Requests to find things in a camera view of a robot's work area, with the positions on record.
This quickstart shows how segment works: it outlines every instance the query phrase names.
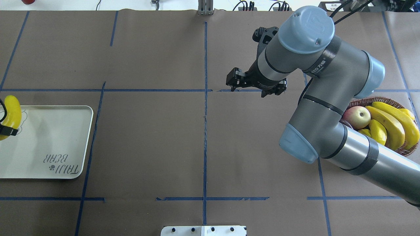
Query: red object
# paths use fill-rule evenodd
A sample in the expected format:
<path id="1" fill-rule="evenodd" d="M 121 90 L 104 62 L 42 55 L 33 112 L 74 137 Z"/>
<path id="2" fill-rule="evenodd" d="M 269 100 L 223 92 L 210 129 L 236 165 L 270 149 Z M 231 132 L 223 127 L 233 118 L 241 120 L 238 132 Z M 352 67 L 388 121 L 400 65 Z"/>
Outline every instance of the red object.
<path id="1" fill-rule="evenodd" d="M 35 0 L 22 0 L 22 2 L 25 4 L 33 4 Z"/>

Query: yellow banana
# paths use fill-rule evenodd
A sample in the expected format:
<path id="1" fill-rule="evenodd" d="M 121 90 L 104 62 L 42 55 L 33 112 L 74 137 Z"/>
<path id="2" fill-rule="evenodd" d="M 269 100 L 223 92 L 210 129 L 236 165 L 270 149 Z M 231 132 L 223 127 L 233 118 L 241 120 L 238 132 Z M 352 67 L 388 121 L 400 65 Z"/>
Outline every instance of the yellow banana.
<path id="1" fill-rule="evenodd" d="M 414 114 L 410 110 L 405 109 L 405 108 L 398 108 L 398 110 L 402 111 L 404 114 L 409 116 L 412 120 L 416 119 L 416 117 L 414 116 Z"/>
<path id="2" fill-rule="evenodd" d="M 370 130 L 368 130 L 367 128 L 359 129 L 358 132 L 368 136 L 369 138 L 372 138 L 372 135 L 370 134 Z"/>
<path id="3" fill-rule="evenodd" d="M 15 96 L 9 95 L 4 99 L 4 105 L 7 109 L 7 116 L 2 125 L 12 127 L 14 129 L 19 128 L 22 120 L 22 111 L 19 100 Z M 0 141 L 8 137 L 9 136 L 0 135 Z"/>
<path id="4" fill-rule="evenodd" d="M 378 143 L 385 145 L 386 142 L 386 129 L 385 127 L 377 120 L 372 119 L 369 122 L 370 132 L 372 134 L 372 139 Z"/>
<path id="5" fill-rule="evenodd" d="M 401 147 L 405 140 L 404 128 L 401 123 L 396 118 L 380 109 L 371 106 L 367 106 L 366 109 L 369 110 L 372 119 L 379 121 L 379 123 L 388 131 L 389 149 L 397 150 Z"/>
<path id="6" fill-rule="evenodd" d="M 414 123 L 414 121 L 406 115 L 404 112 L 398 110 L 398 108 L 395 108 L 391 105 L 388 105 L 383 102 L 373 102 L 372 106 L 374 108 L 380 109 L 391 116 L 395 117 L 404 128 L 405 133 L 405 150 L 410 149 L 412 146 L 414 146 L 420 139 L 420 132 L 417 127 L 417 125 Z"/>

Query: wicker basket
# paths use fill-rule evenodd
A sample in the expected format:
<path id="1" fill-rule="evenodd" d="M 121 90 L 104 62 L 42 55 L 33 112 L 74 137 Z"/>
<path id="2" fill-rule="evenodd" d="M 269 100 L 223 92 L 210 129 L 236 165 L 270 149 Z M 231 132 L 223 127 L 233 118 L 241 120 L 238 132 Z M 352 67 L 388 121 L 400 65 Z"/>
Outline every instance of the wicker basket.
<path id="1" fill-rule="evenodd" d="M 367 98 L 357 99 L 357 100 L 351 101 L 349 106 L 347 107 L 347 109 L 349 109 L 351 107 L 354 107 L 354 106 L 362 106 L 362 107 L 370 106 L 370 105 L 372 105 L 372 102 L 384 102 L 384 103 L 389 104 L 389 105 L 391 105 L 395 108 L 405 108 L 401 104 L 399 104 L 398 102 L 396 102 L 396 101 L 394 101 L 390 98 L 387 98 L 387 97 L 367 97 Z M 414 150 L 416 150 L 418 144 L 419 143 L 417 142 L 413 147 L 411 147 L 408 150 L 404 150 L 402 148 L 399 148 L 399 149 L 396 150 L 396 152 L 398 154 L 406 157 L 406 156 L 412 154 L 414 152 Z"/>

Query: white bracket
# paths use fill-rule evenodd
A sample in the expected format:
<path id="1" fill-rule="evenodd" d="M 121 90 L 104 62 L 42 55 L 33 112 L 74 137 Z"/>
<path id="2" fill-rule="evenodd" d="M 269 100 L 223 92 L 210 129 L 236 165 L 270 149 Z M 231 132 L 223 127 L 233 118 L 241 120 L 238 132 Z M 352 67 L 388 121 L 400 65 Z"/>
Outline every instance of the white bracket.
<path id="1" fill-rule="evenodd" d="M 160 236 L 247 236 L 246 226 L 166 226 Z"/>
<path id="2" fill-rule="evenodd" d="M 213 0 L 198 0 L 199 15 L 213 15 Z"/>

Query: bowl of fruit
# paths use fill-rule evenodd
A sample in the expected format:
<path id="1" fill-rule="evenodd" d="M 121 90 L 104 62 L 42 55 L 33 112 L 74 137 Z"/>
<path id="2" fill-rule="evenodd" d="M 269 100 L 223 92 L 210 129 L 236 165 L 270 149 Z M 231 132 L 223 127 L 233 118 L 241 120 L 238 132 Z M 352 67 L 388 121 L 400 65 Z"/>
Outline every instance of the bowl of fruit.
<path id="1" fill-rule="evenodd" d="M 386 97 L 351 101 L 340 122 L 405 157 L 420 139 L 413 113 Z"/>

